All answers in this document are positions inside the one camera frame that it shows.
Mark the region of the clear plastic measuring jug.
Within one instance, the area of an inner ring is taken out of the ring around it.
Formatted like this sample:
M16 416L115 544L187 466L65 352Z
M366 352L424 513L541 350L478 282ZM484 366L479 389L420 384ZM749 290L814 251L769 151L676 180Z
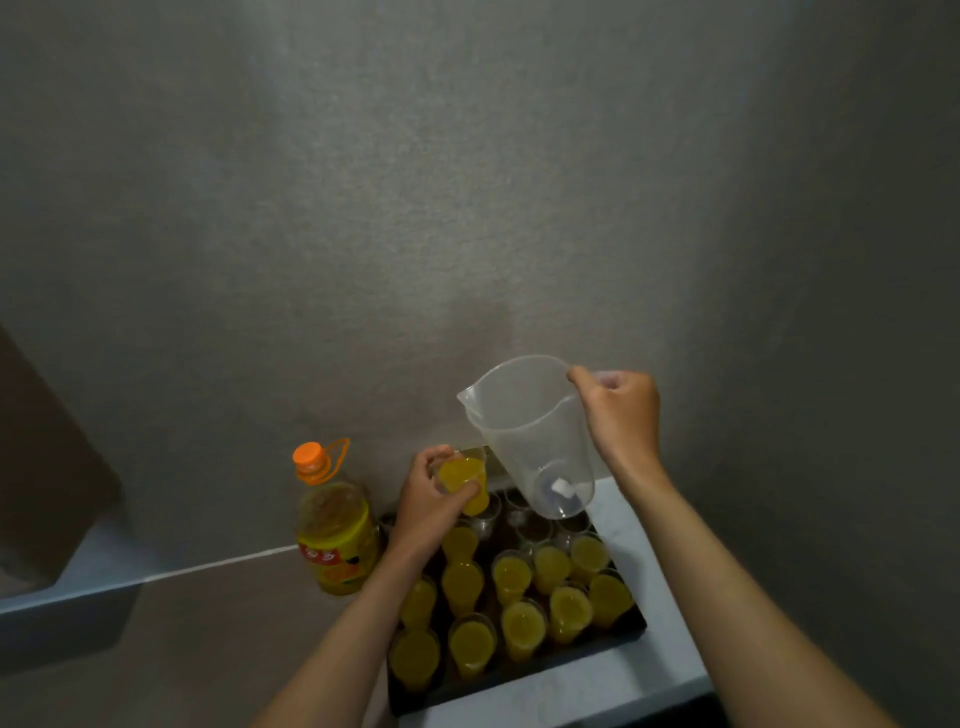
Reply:
M553 355L523 355L457 393L465 418L527 504L553 521L586 512L597 481L610 475L569 370Z

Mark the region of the person's right forearm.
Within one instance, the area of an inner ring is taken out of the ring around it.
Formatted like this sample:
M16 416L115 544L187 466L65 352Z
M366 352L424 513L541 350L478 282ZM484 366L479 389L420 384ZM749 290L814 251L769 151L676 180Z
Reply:
M610 471L736 728L900 728L787 617L659 461L616 458Z

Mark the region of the person's left forearm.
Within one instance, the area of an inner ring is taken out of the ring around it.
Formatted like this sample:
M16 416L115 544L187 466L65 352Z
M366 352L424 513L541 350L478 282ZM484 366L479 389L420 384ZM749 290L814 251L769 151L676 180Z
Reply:
M402 603L436 545L396 541L250 728L361 728Z

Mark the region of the person's left hand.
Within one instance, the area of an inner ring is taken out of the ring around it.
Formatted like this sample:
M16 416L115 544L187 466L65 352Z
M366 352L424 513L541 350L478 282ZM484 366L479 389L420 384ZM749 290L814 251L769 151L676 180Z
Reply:
M440 492L445 490L434 477L434 466L456 454L453 446L440 444L414 456L400 490L385 566L420 572L462 515L445 516L440 512Z

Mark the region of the clear cup of yellow juice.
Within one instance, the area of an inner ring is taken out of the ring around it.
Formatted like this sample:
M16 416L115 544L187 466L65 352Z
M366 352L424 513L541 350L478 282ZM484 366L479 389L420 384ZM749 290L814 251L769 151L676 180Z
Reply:
M443 459L434 466L434 477L441 489L455 493L470 482L476 482L479 490L462 508L462 515L476 517L490 503L487 485L487 449L485 446L459 450L453 457Z

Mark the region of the person's right hand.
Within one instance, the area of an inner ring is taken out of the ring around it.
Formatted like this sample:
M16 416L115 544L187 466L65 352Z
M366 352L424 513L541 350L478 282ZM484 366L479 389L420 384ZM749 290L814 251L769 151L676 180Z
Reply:
M594 446L622 490L638 491L661 479L661 397L646 372L592 372L603 384L603 401L584 409Z

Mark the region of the yellow bottle with orange cap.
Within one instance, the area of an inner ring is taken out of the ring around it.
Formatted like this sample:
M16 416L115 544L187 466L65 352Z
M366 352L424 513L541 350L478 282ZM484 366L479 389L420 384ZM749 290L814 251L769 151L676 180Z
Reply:
M369 489L344 470L350 447L350 438L306 442L292 455L295 475L305 486L297 508L297 546L318 587L335 597L359 592L381 555Z

